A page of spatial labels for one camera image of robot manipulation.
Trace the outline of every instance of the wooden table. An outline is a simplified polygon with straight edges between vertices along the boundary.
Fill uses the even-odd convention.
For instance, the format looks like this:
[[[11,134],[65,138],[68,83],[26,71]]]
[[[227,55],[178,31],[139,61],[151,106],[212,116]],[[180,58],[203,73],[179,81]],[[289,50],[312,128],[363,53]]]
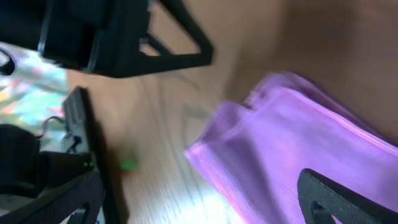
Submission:
[[[130,223],[239,223],[183,151],[223,100],[242,101],[268,71],[311,78],[392,140],[398,137],[398,6],[389,0],[185,0],[216,47],[210,67],[122,80],[69,71],[86,86]],[[151,29],[175,52],[192,45],[158,5]]]

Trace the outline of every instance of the wire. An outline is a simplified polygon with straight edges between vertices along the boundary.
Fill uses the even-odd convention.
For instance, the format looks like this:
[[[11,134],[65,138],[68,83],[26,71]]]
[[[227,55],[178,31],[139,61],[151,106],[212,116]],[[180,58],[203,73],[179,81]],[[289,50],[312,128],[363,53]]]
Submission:
[[[47,123],[48,123],[51,119],[56,119],[56,120],[57,120],[59,123],[61,123],[61,124],[65,124],[65,123],[66,123],[64,119],[62,119],[62,118],[60,118],[60,117],[58,117],[58,116],[51,116],[51,117],[47,118],[47,119],[43,122],[43,125],[42,125],[43,132],[42,132],[41,135],[36,136],[37,138],[39,138],[39,139],[42,138],[42,137],[44,136],[44,134],[47,132]]]

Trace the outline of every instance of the purple cloth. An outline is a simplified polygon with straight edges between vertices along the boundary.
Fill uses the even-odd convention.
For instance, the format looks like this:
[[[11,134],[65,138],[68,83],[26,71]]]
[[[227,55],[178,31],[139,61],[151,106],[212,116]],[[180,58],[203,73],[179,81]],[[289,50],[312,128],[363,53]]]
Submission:
[[[248,223],[305,223],[304,168],[398,212],[396,147],[310,82],[273,73],[246,103],[223,103],[185,155]]]

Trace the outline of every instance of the brown surface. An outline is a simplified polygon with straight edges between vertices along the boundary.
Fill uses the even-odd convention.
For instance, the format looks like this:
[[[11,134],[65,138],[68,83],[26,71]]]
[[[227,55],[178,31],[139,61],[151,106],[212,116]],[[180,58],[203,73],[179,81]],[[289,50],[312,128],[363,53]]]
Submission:
[[[267,71],[311,78],[384,135],[398,137],[396,1],[184,2],[216,46],[212,66],[123,80],[69,73],[71,88],[90,89],[109,152],[139,161],[122,175],[131,223],[237,220],[183,150],[221,100],[241,101]],[[153,29],[166,43],[177,52],[195,50],[154,11]]]

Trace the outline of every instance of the table surface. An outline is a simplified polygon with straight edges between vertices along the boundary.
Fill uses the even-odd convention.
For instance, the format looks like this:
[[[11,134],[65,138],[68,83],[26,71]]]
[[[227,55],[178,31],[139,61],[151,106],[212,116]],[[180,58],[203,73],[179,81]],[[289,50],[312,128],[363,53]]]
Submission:
[[[136,170],[120,176],[130,223],[241,222],[183,152],[221,101],[241,102],[269,71],[311,78],[397,139],[394,1],[184,3],[216,47],[212,66],[122,80],[68,72],[71,89],[81,85],[90,91],[109,158],[137,161]],[[174,52],[196,50],[161,7],[151,10],[151,30]]]

